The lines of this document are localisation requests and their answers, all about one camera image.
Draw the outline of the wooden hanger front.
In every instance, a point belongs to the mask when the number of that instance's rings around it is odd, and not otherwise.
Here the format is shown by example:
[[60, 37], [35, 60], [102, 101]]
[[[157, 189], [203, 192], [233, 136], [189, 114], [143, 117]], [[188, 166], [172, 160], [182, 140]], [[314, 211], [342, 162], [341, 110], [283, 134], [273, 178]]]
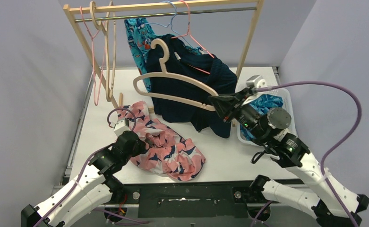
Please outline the wooden hanger front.
[[117, 25], [116, 22], [113, 21], [113, 48], [112, 48], [112, 65], [110, 64], [110, 54], [109, 54], [109, 21], [105, 22], [97, 21], [95, 16], [96, 2], [90, 2], [90, 16], [95, 28], [103, 33], [104, 36], [104, 60], [106, 61], [106, 76], [103, 76], [101, 73], [100, 81], [102, 78], [106, 79], [106, 100], [107, 102], [112, 101], [114, 84], [115, 84], [115, 71], [110, 74], [111, 70], [116, 67], [116, 52], [117, 52]]

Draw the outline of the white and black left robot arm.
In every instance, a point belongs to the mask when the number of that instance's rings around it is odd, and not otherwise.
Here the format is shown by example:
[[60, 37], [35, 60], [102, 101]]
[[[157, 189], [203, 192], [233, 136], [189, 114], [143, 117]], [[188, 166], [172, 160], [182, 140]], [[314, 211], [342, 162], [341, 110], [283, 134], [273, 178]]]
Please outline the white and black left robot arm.
[[124, 131], [114, 143], [91, 154], [79, 174], [54, 195], [23, 208], [21, 226], [70, 227], [98, 206], [121, 200], [123, 184], [114, 174], [145, 152], [146, 143], [136, 133]]

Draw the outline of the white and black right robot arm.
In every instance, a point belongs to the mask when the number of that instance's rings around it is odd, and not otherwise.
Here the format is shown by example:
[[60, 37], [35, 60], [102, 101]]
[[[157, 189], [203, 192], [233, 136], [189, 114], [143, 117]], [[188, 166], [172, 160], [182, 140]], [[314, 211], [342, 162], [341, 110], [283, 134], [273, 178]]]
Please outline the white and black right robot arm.
[[338, 182], [308, 146], [289, 131], [290, 114], [280, 107], [260, 114], [247, 103], [254, 91], [246, 88], [234, 94], [210, 96], [209, 102], [219, 117], [229, 122], [236, 120], [253, 136], [253, 143], [264, 148], [264, 153], [281, 168], [293, 173], [309, 187], [301, 191], [258, 175], [250, 185], [250, 197], [257, 202], [279, 202], [300, 210], [322, 227], [358, 227], [359, 213], [366, 210], [369, 198], [351, 192]]

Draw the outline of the pink floral shorts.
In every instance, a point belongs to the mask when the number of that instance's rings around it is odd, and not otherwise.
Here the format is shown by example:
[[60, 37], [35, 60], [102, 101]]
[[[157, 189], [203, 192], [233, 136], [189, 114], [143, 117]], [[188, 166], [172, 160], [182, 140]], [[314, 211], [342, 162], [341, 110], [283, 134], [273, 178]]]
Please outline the pink floral shorts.
[[166, 124], [150, 115], [146, 102], [123, 106], [118, 119], [129, 120], [139, 139], [146, 143], [146, 151], [131, 158], [138, 168], [166, 174], [171, 179], [190, 181], [203, 169], [206, 158], [192, 139], [184, 138]]

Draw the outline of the blue shark print shorts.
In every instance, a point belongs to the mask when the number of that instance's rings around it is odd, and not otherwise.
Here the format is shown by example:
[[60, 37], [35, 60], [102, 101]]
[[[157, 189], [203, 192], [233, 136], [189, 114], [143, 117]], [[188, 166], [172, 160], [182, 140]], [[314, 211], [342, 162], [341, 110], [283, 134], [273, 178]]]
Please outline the blue shark print shorts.
[[[283, 107], [283, 99], [280, 96], [274, 96], [270, 94], [263, 94], [254, 101], [249, 103], [255, 110], [258, 111], [259, 114], [264, 115], [274, 107]], [[251, 141], [255, 137], [246, 130], [243, 126], [240, 126], [240, 134], [242, 137], [247, 140]]]

